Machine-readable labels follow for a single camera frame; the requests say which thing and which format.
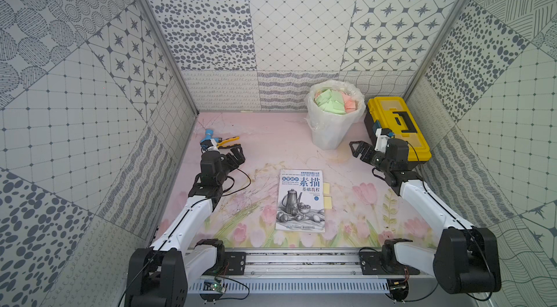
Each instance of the black wire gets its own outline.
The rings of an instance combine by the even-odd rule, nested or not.
[[[232,187],[234,187],[234,183],[236,182],[236,181],[234,180],[234,178],[231,177],[231,176],[226,176],[226,178],[232,180],[232,185],[230,185],[229,188],[227,188],[226,190],[224,190],[223,193],[224,193],[224,192],[229,192],[230,189],[231,189]]]
[[[163,244],[160,246],[160,248],[157,250],[159,251],[165,244],[166,244],[166,240],[163,242]],[[149,261],[142,267],[142,269],[135,275],[135,277],[133,277],[133,279],[130,281],[130,283],[128,284],[128,286],[126,287],[126,289],[124,289],[124,292],[122,293],[122,296],[120,297],[120,300],[118,301],[118,304],[116,306],[120,306],[120,304],[122,303],[122,299],[124,298],[124,296],[126,296],[126,291],[128,291],[128,289],[130,288],[131,284],[134,283],[134,281],[137,279],[137,277],[143,273],[143,270],[145,268],[147,268],[147,266],[153,261],[153,259],[155,259],[155,255],[153,255]]]
[[[362,250],[373,250],[373,251],[378,252],[378,253],[381,254],[381,252],[378,251],[377,249],[374,249],[374,248],[372,248],[372,247],[370,247],[370,246],[365,246],[365,247],[361,247],[361,249],[358,250],[358,256],[360,256],[360,253],[361,253]]]
[[[239,192],[239,191],[244,190],[244,189],[247,188],[249,185],[251,185],[251,178],[249,177],[249,175],[247,175],[247,174],[246,174],[244,171],[242,171],[240,168],[236,168],[236,169],[239,170],[240,172],[242,172],[242,173],[244,173],[244,174],[246,175],[246,177],[249,179],[249,184],[246,185],[246,186],[244,186],[244,187],[242,187],[242,188],[239,189],[239,190],[236,190],[236,191],[231,192],[231,193],[227,193],[226,195],[214,196],[214,197],[210,197],[210,198],[208,198],[208,199],[218,199],[219,197],[230,196],[230,195],[235,194],[236,192]],[[203,202],[203,201],[206,201],[206,200],[208,200],[208,199],[200,199],[200,200],[198,200],[196,203],[192,204],[191,207],[190,207],[189,209],[191,210],[196,204],[198,204],[198,203],[200,203],[200,202]]]
[[[385,178],[383,178],[383,177],[381,177],[381,176],[375,174],[375,171],[379,171],[379,170],[378,170],[377,168],[373,167],[373,169],[372,169],[372,174],[373,174],[373,176],[376,177],[376,178],[379,178],[379,179],[381,179],[381,180],[383,180],[383,181],[385,181]]]
[[[233,194],[235,194],[236,192],[242,191],[242,190],[246,189],[249,185],[251,185],[251,178],[249,177],[249,175],[247,175],[247,174],[246,174],[244,171],[242,171],[240,168],[236,168],[236,169],[239,170],[240,172],[244,173],[244,175],[249,179],[249,184],[246,185],[246,186],[244,186],[244,187],[242,187],[242,188],[239,189],[239,190],[236,190],[236,191],[231,192],[231,193],[227,193],[226,195],[222,195],[222,197],[233,195]]]
[[[418,162],[420,162],[419,157],[418,157],[418,153],[416,152],[416,149],[414,149],[414,146],[413,146],[410,142],[407,142],[407,144],[410,145],[410,146],[412,147],[412,150],[414,150],[414,154],[416,155],[416,159],[418,160]],[[422,185],[423,185],[423,189],[427,191],[427,189],[426,189],[426,184],[425,184],[424,181],[423,181],[423,177],[422,177]],[[493,277],[493,285],[492,285],[491,291],[489,292],[489,295],[488,295],[485,299],[479,299],[479,298],[477,298],[477,297],[473,297],[473,296],[471,296],[469,293],[466,293],[466,295],[468,295],[469,297],[473,298],[473,299],[476,300],[476,301],[481,301],[481,302],[488,301],[489,299],[491,299],[491,295],[493,295],[493,291],[495,290],[495,276],[493,276],[493,274],[491,273],[491,269],[489,268],[489,265],[487,264],[487,259],[486,259],[485,255],[484,255],[484,252],[482,251],[482,248],[480,248],[480,245],[478,244],[478,241],[476,240],[476,238],[473,236],[473,234],[470,232],[470,230],[469,230],[468,228],[464,227],[464,225],[462,224],[462,222],[460,222],[458,219],[456,219],[456,217],[455,217],[451,212],[447,211],[447,210],[445,209],[445,207],[443,207],[434,197],[432,197],[432,199],[433,199],[442,209],[444,209],[445,212],[449,213],[450,216],[452,216],[453,219],[454,219],[456,222],[458,222],[458,224],[459,224],[460,226],[462,226],[462,229],[465,230],[465,231],[468,233],[468,235],[470,236],[470,238],[471,238],[471,239],[474,241],[474,243],[476,244],[476,247],[478,248],[478,252],[480,253],[482,259],[484,259],[484,264],[485,264],[485,266],[486,266],[487,273],[488,273],[490,276]]]
[[[218,299],[218,301],[220,301],[220,300],[245,300],[245,299],[247,299],[247,297],[249,296],[249,286],[247,286],[246,284],[244,284],[244,283],[242,283],[242,282],[240,282],[240,281],[237,281],[236,279],[232,279],[232,278],[226,277],[226,276],[219,276],[219,275],[212,275],[212,274],[210,274],[210,276],[214,276],[214,277],[219,277],[219,278],[223,278],[223,279],[232,280],[233,282],[236,282],[236,283],[238,283],[238,284],[240,284],[240,285],[245,286],[246,289],[247,289],[247,295],[244,296],[244,297],[241,297],[241,298],[240,298],[240,297],[225,297],[224,299]]]
[[[244,173],[244,174],[246,175],[246,177],[249,179],[249,184],[246,185],[246,186],[244,186],[244,187],[242,187],[242,188],[239,189],[239,190],[234,191],[234,192],[227,193],[226,195],[211,197],[211,198],[209,198],[209,199],[217,199],[217,198],[219,198],[219,197],[230,196],[230,195],[232,195],[232,194],[234,194],[234,193],[236,193],[236,192],[238,192],[238,191],[244,190],[244,189],[247,188],[249,185],[251,185],[251,178],[249,177],[249,175],[247,175],[244,171],[242,171],[242,170],[239,169],[239,168],[237,168],[237,170],[239,170],[240,172],[242,172],[242,173]],[[197,180],[197,178],[199,178],[200,175],[201,175],[201,173],[199,173],[198,175],[196,175],[196,180]],[[232,178],[231,176],[227,176],[227,178],[232,179],[232,186],[230,186],[228,189],[224,190],[223,192],[229,191],[229,190],[234,186],[234,183],[235,183],[234,178]],[[185,212],[184,216],[182,216],[182,219],[180,220],[180,222],[181,222],[182,220],[184,220],[185,216],[191,211],[191,209],[192,209],[196,204],[198,204],[199,202],[206,201],[206,200],[208,200],[208,199],[200,199],[200,200],[197,201],[196,203],[192,204],[192,206],[191,206],[188,210],[186,210],[186,212]],[[170,235],[168,235],[169,237],[172,237],[172,234],[174,233],[174,231],[176,230],[176,228],[178,228],[178,227],[175,227],[175,228],[171,231]],[[156,251],[159,251],[159,250],[165,245],[166,242],[167,242],[167,241],[165,240],[165,241],[163,242],[163,244],[160,246],[160,248],[158,248]],[[153,257],[151,257],[151,259],[149,259],[149,261],[142,267],[142,269],[135,275],[135,277],[133,277],[133,279],[130,281],[130,283],[128,284],[128,286],[126,287],[126,289],[124,289],[124,292],[122,293],[122,296],[120,297],[120,300],[118,301],[117,306],[120,306],[120,303],[122,303],[122,299],[123,299],[124,296],[126,295],[126,291],[128,291],[128,289],[130,288],[131,284],[134,283],[134,281],[137,279],[137,277],[143,272],[143,270],[144,270],[145,268],[147,268],[147,266],[153,261],[154,258],[155,258],[155,255],[153,255]],[[230,299],[230,300],[243,300],[243,299],[245,299],[246,297],[244,297],[244,298],[242,298],[242,299],[239,299],[239,298],[236,298],[236,297],[227,297],[227,298],[221,299],[221,300],[226,300],[226,299]]]
[[[424,299],[430,297],[431,294],[433,294],[435,292],[435,290],[437,289],[438,286],[439,286],[439,283],[435,284],[435,288],[433,290],[431,290],[431,292],[424,297],[421,297],[421,298],[415,299],[415,300],[404,300],[404,302],[416,302],[416,301],[424,300]]]

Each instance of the star pattern tile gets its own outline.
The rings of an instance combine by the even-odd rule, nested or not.
[[[356,0],[341,70],[417,70],[455,0]]]
[[[166,90],[170,70],[135,4],[118,13],[87,43],[143,120]]]

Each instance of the pink table surface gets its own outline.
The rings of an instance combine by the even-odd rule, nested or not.
[[[364,123],[354,123],[340,146],[327,151],[312,144],[305,116],[201,113],[158,234],[168,228],[188,199],[199,173],[199,141],[210,128],[217,137],[240,136],[246,156],[240,169],[249,174],[252,184],[222,198],[192,244],[199,239],[218,238],[228,248],[342,248],[380,246],[385,239],[403,237],[435,248],[438,238],[416,210],[375,178],[370,165],[352,157],[348,142],[370,142]],[[333,206],[325,210],[325,233],[275,230],[279,172],[284,168],[323,170],[325,182],[331,184]],[[241,172],[232,171],[230,176],[236,180],[232,191],[247,185]]]

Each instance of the pink paper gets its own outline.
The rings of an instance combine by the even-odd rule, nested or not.
[[[344,100],[344,104],[346,105],[347,101],[351,101],[352,100],[352,96],[351,95],[347,95],[346,93],[339,91],[341,95],[343,95],[343,100]]]
[[[344,102],[344,109],[348,112],[349,109],[355,110],[356,109],[356,102],[353,99]]]

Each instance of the patterned wall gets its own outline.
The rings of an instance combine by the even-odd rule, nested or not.
[[[503,306],[557,304],[557,0],[471,0],[408,106],[437,193],[498,237]]]
[[[134,0],[0,0],[3,306],[117,298],[195,120],[152,28]]]
[[[199,109],[304,110],[323,79],[402,95],[455,0],[149,1]]]

